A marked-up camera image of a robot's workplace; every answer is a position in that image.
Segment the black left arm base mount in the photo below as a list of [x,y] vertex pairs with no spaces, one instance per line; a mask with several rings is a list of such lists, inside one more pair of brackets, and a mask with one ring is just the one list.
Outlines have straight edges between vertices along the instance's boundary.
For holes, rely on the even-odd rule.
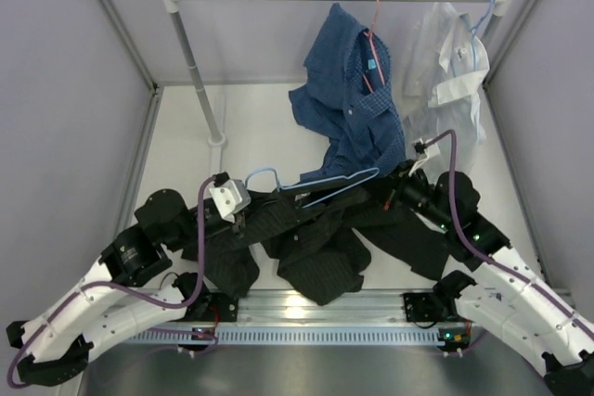
[[224,322],[238,320],[239,300],[219,291],[201,293],[174,322]]

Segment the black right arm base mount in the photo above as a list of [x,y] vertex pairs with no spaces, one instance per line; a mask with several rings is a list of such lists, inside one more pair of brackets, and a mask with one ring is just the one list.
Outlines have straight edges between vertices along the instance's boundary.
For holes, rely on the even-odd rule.
[[403,295],[408,322],[436,325],[445,322],[464,322],[458,313],[453,296],[436,292],[410,292]]

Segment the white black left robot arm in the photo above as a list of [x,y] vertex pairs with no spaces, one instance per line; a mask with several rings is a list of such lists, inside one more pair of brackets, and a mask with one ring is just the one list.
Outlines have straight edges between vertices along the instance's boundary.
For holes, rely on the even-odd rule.
[[[47,311],[6,329],[17,349],[9,387],[54,387],[78,376],[113,346],[167,322],[216,319],[218,293],[204,283],[206,228],[226,226],[250,204],[233,181],[211,188],[189,209],[173,189],[150,195],[135,212],[136,224],[122,231],[78,283]],[[178,275],[154,294],[142,287],[172,266],[169,251],[195,248],[198,269]]]

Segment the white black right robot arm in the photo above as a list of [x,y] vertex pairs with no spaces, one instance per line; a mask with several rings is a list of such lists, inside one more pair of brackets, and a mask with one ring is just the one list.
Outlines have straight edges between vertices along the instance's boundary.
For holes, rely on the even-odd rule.
[[593,325],[553,291],[510,240],[479,211],[468,175],[444,172],[436,184],[408,160],[369,191],[388,209],[429,222],[449,258],[432,307],[482,326],[518,353],[554,395],[593,392]]

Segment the black pinstriped shirt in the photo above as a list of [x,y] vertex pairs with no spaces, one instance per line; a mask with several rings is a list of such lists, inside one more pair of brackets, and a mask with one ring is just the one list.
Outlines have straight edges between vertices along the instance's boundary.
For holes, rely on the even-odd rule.
[[254,244],[277,261],[278,277],[318,305],[362,288],[369,245],[432,281],[441,278],[452,247],[412,210],[383,206],[366,186],[307,209],[288,193],[250,196],[244,238],[226,231],[205,240],[205,276],[234,299],[246,297],[260,274],[250,251]]

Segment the light blue wire hanger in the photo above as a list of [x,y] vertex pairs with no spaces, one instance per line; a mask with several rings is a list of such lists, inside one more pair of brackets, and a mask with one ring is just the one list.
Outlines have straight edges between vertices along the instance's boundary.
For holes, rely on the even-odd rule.
[[372,179],[375,179],[379,175],[380,170],[376,167],[373,167],[355,173],[351,173],[349,175],[336,175],[327,178],[301,182],[294,185],[283,185],[280,182],[278,171],[275,168],[264,167],[248,173],[244,180],[245,186],[248,187],[253,177],[264,172],[271,172],[273,174],[275,190],[278,192],[295,193],[296,196],[300,196],[316,192],[327,191],[327,194],[323,195],[321,198],[317,198],[307,204],[304,204],[303,208],[307,209],[329,198],[334,198],[340,195],[341,193],[358,187]]

